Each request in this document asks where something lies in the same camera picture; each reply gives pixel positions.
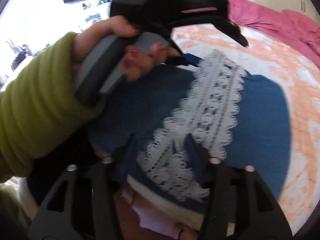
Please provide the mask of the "green sleeved left forearm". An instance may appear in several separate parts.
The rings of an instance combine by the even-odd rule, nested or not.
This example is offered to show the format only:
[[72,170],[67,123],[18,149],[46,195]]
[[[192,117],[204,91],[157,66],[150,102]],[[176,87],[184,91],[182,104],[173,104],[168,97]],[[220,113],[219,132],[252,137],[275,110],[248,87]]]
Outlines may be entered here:
[[74,95],[75,36],[67,33],[34,57],[1,92],[1,183],[26,177],[33,159],[50,153],[101,113],[104,101],[88,107]]

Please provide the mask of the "left hand red nails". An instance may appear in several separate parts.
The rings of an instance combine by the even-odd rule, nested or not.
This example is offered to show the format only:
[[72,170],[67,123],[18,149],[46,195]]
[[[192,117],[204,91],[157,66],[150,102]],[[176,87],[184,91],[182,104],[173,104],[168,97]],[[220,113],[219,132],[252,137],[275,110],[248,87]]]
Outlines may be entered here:
[[[82,62],[99,41],[110,34],[129,38],[138,35],[139,30],[123,16],[114,16],[92,25],[83,33],[77,34],[72,48],[73,74],[80,70]],[[125,52],[121,65],[126,80],[129,82],[137,81],[140,77],[148,74],[153,67],[164,63],[168,57],[180,55],[177,50],[162,42],[153,44],[148,54],[134,46],[128,46]]]

